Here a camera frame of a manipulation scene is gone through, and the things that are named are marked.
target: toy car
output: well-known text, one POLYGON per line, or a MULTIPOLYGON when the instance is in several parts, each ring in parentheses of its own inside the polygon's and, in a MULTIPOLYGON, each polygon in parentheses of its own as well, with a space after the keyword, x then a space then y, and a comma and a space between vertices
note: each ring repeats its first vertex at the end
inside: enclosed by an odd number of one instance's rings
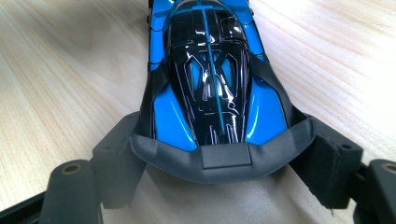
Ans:
POLYGON ((271 69, 248 2, 156 0, 150 12, 136 156, 217 183, 271 174, 312 143, 312 120, 271 69))

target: mounting hole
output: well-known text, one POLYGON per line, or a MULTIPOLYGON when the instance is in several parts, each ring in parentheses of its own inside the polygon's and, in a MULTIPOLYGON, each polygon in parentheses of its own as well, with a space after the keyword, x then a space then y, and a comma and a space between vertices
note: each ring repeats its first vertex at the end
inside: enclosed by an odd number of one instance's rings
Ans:
POLYGON ((347 145, 347 144, 343 144, 343 145, 341 145, 341 147, 343 147, 344 149, 351 149, 352 148, 350 145, 347 145))
POLYGON ((384 163, 382 164, 382 168, 384 168, 384 170, 391 172, 393 174, 396 175, 396 165, 392 164, 392 163, 384 163))
POLYGON ((81 170, 80 164, 70 164, 62 169, 63 175, 73 175, 81 170))

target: wooden table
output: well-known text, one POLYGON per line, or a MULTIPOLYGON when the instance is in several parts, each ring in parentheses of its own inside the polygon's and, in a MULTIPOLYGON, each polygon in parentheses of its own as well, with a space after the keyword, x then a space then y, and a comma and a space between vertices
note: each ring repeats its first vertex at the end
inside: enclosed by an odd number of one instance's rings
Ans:
MULTIPOLYGON (((364 162, 396 160, 396 2, 250 4, 294 104, 364 147, 364 162)), ((138 110, 147 77, 147 13, 142 0, 0 1, 0 210, 45 190, 57 165, 89 159, 104 135, 138 110)), ((132 211, 105 217, 107 223, 351 223, 352 210, 322 208, 289 167, 215 186, 148 168, 132 211)))

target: blue stripe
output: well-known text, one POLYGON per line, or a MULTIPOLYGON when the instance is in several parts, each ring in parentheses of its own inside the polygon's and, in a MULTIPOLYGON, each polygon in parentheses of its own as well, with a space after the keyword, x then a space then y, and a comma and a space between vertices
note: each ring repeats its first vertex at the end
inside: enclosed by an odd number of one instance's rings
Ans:
POLYGON ((209 27, 207 25, 206 13, 205 13, 205 9, 210 9, 210 8, 213 9, 213 7, 208 7, 208 6, 198 6, 198 7, 196 7, 196 9, 201 9, 202 10, 202 13, 203 13, 203 16, 204 16, 205 35, 206 35, 207 51, 209 52, 210 70, 212 72, 213 84, 215 85, 216 101, 217 101, 217 104, 218 104, 221 131, 222 131, 223 134, 225 134, 225 125, 224 125, 224 119, 223 119, 223 116, 222 116, 222 110, 221 110, 221 104, 220 104, 220 98, 219 98, 218 78, 216 77, 216 73, 215 73, 215 64, 213 62, 212 46, 211 46, 211 41, 210 41, 209 27))

